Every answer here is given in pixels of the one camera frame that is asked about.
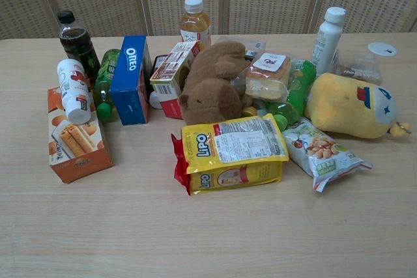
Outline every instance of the orange juice bottle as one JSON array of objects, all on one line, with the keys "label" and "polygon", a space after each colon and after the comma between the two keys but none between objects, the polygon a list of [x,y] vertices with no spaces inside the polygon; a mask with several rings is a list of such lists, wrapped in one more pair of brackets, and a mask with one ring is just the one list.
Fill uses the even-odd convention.
[{"label": "orange juice bottle", "polygon": [[201,49],[211,46],[210,18],[203,12],[203,0],[185,0],[185,15],[181,18],[182,42],[198,41]]}]

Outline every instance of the red and white box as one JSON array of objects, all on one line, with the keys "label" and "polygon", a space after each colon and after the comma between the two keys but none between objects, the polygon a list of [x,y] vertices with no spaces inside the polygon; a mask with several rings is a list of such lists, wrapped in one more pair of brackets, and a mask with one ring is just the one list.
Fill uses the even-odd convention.
[{"label": "red and white box", "polygon": [[151,84],[166,117],[182,118],[178,97],[190,73],[191,64],[199,52],[198,42],[179,42],[153,73]]}]

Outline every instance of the green plastic bottle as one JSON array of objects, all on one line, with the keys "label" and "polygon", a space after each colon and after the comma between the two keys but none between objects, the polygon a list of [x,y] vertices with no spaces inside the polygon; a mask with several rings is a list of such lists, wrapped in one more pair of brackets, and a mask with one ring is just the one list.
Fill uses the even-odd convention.
[{"label": "green plastic bottle", "polygon": [[110,85],[119,59],[120,50],[107,50],[103,56],[102,66],[94,84],[93,98],[98,118],[107,121],[117,119],[117,111],[110,96]]},{"label": "green plastic bottle", "polygon": [[291,74],[286,101],[269,103],[268,112],[274,115],[281,132],[301,118],[306,106],[307,93],[315,80],[315,75],[313,63],[307,60],[297,61]]}]

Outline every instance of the stuffed animal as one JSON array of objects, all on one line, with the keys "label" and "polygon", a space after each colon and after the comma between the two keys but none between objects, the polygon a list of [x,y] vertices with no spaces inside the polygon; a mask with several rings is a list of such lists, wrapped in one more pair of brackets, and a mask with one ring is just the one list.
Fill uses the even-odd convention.
[{"label": "stuffed animal", "polygon": [[314,82],[305,115],[320,130],[361,138],[378,138],[388,131],[394,137],[411,134],[410,124],[396,121],[397,106],[388,90],[330,73]]},{"label": "stuffed animal", "polygon": [[187,125],[216,123],[238,118],[252,99],[230,85],[246,67],[245,46],[220,42],[200,52],[192,63],[178,98]]}]

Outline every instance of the brown plush toy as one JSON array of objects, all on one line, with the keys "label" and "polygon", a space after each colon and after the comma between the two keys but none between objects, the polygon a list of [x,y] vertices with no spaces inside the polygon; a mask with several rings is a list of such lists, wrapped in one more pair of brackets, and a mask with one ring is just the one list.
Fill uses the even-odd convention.
[{"label": "brown plush toy", "polygon": [[245,46],[220,42],[194,59],[178,103],[187,125],[216,123],[238,118],[252,99],[239,94],[230,81],[246,67]]}]

